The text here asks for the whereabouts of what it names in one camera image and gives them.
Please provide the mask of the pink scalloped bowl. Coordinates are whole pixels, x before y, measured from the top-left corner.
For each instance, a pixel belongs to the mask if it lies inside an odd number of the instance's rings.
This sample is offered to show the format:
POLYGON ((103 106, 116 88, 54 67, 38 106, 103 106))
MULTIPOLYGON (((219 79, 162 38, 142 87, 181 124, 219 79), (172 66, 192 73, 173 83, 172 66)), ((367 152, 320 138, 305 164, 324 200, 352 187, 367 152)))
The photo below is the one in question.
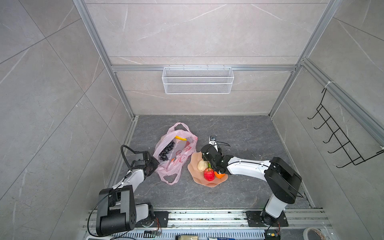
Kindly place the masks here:
POLYGON ((193 180, 200 185, 214 188, 218 186, 219 184, 225 182, 228 179, 228 175, 224 175, 221 179, 217 178, 216 175, 214 175, 215 179, 213 181, 208 181, 204 178, 204 173, 200 172, 197 168, 198 163, 200 160, 202 160, 202 153, 193 153, 191 156, 191 161, 188 164, 188 170, 193 177, 193 180))

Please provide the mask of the red fake strawberry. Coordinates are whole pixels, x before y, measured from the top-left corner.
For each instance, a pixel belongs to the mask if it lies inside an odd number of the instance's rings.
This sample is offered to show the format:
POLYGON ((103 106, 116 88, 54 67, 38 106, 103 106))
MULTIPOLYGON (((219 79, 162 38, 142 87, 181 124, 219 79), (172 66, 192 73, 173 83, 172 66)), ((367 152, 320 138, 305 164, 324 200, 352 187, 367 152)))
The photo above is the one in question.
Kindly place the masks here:
POLYGON ((204 178, 209 182, 213 181, 215 179, 215 171, 212 168, 206 168, 204 170, 204 178))

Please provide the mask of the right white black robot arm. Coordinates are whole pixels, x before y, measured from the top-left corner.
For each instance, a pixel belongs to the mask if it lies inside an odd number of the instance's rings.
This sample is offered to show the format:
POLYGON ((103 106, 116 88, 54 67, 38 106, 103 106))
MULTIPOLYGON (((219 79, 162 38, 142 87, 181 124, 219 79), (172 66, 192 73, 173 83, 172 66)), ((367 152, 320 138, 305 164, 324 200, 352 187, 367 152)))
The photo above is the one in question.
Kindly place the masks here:
POLYGON ((208 144, 201 149, 203 160, 208 161, 219 174, 243 175, 268 183, 272 195, 260 214, 261 222, 267 226, 277 225, 287 205, 294 204, 302 177, 284 160, 274 157, 269 161, 245 160, 223 155, 218 144, 208 144))

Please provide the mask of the beige fake fruit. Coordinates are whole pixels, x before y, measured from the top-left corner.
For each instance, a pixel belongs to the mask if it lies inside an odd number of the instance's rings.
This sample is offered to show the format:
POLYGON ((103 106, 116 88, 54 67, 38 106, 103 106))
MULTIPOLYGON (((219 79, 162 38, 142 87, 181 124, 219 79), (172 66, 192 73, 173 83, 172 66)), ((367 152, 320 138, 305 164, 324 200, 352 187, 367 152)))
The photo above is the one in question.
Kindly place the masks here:
POLYGON ((198 171, 204 172, 208 167, 209 167, 209 162, 208 161, 200 160, 198 162, 198 165, 197 165, 198 171))

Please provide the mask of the pink plastic bag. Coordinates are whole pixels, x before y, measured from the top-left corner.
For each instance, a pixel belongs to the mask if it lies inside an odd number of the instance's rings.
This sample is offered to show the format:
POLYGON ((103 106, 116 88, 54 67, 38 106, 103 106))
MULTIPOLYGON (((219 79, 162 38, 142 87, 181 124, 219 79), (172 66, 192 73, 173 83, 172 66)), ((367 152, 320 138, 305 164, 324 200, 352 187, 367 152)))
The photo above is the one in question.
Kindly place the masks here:
POLYGON ((197 151, 198 137, 184 123, 176 123, 163 135, 155 147, 154 157, 160 162, 156 173, 161 181, 168 185, 176 184, 181 178, 181 171, 188 158, 197 151), (175 136, 186 138, 187 141, 175 139, 175 136), (160 152, 171 142, 175 142, 168 161, 159 158, 160 152))

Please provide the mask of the orange fake fruit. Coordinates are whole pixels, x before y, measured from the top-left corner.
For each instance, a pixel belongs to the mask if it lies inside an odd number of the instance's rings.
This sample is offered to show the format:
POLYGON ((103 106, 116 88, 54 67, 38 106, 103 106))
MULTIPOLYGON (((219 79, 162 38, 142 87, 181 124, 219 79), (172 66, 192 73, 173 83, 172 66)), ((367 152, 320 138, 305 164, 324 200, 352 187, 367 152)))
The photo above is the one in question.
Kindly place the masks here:
POLYGON ((218 172, 214 172, 214 174, 215 174, 216 178, 218 178, 218 179, 222 179, 223 177, 226 176, 226 174, 219 174, 218 172))

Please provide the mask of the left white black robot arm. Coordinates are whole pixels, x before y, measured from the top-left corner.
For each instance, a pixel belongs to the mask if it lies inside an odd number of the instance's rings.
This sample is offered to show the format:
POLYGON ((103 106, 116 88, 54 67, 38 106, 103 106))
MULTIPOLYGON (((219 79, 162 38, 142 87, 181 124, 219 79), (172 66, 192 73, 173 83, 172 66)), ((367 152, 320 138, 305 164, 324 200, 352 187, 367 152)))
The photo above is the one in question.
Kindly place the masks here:
POLYGON ((136 225, 152 227, 155 214, 151 203, 136 204, 134 192, 158 167, 159 162, 148 151, 133 151, 135 159, 129 163, 121 148, 128 172, 116 185, 99 192, 96 237, 132 231, 136 225))

